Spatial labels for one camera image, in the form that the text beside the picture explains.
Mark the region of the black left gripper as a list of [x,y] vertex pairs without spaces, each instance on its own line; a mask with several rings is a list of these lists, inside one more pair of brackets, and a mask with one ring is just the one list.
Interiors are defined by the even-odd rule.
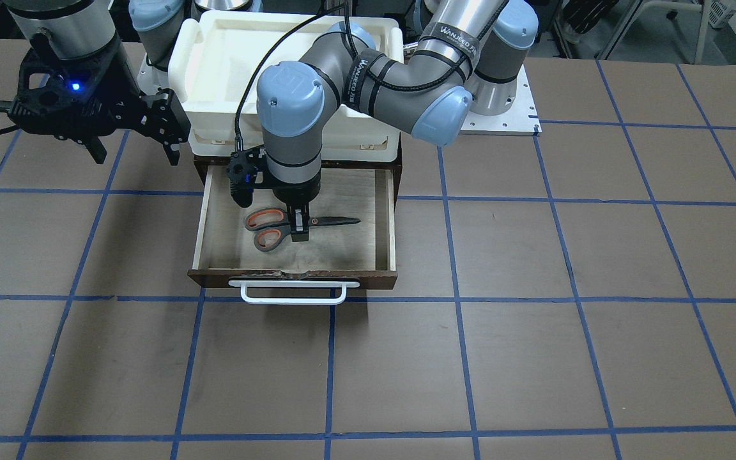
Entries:
[[303,183],[286,183],[277,180],[272,192],[278,201],[289,206],[290,238],[292,242],[309,241],[311,215],[309,203],[319,194],[321,178],[313,178]]

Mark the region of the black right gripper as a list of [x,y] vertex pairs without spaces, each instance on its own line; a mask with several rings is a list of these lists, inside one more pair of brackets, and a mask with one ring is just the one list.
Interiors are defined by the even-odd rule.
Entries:
[[135,129],[146,117],[145,136],[163,146],[169,165],[178,165],[190,120],[175,91],[141,93],[119,35],[75,60],[56,55],[49,32],[37,32],[29,42],[17,96],[8,110],[15,125],[26,133],[81,142],[97,165],[103,165],[107,151],[99,137],[119,128]]

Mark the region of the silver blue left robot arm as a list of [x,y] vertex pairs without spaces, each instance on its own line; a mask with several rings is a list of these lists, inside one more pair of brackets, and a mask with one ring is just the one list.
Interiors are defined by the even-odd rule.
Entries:
[[323,129],[340,107],[450,145],[468,113],[507,111],[538,29],[524,1],[441,1],[407,62],[380,52],[365,29],[345,19],[298,61],[263,70],[256,91],[266,168],[287,206],[292,239],[309,238]]

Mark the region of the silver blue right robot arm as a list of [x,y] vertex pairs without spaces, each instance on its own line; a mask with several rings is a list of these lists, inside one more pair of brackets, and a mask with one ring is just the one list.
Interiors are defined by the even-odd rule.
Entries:
[[190,122],[173,90],[144,93],[110,12],[97,1],[6,1],[30,44],[8,117],[29,134],[83,145],[99,165],[103,136],[130,129],[178,165]]

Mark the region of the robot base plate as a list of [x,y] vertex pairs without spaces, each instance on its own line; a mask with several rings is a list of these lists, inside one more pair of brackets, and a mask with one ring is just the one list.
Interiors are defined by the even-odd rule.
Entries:
[[137,75],[140,90],[146,95],[155,95],[161,90],[170,88],[167,81],[167,71],[160,70],[151,65],[145,54],[141,60],[140,70]]
[[459,133],[468,135],[538,135],[541,124],[524,66],[517,78],[497,84],[473,75],[465,84],[473,95],[470,113]]

